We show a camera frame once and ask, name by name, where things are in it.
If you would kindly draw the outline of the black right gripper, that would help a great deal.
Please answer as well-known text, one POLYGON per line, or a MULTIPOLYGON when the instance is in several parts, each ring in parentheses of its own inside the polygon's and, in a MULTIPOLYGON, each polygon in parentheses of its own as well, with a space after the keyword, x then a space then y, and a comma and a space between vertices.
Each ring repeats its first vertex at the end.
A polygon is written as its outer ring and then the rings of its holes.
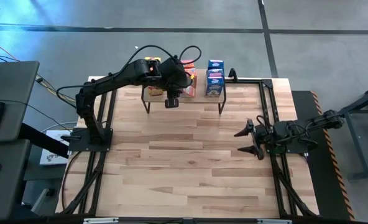
POLYGON ((272 142, 272 125, 269 121, 259 122, 258 125, 255 125, 253 120, 248 119, 244 129, 236 133, 234 137, 248 136, 249 133, 252 136, 252 146, 246 147, 246 151, 261 161, 264 159, 264 151, 261 145, 272 142))

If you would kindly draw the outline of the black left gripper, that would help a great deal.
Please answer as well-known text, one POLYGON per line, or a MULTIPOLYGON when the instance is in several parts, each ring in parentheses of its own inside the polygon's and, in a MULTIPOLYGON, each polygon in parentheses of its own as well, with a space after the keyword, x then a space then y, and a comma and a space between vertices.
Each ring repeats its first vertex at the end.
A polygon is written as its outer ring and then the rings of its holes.
MULTIPOLYGON (((182 89, 189 87, 193 83, 193 80, 170 80, 165 83, 165 90, 167 92, 168 99, 178 98, 182 92, 182 89)), ((170 108, 169 100, 165 100, 165 107, 170 108)), ((179 107, 179 100, 174 99, 174 108, 179 107)))

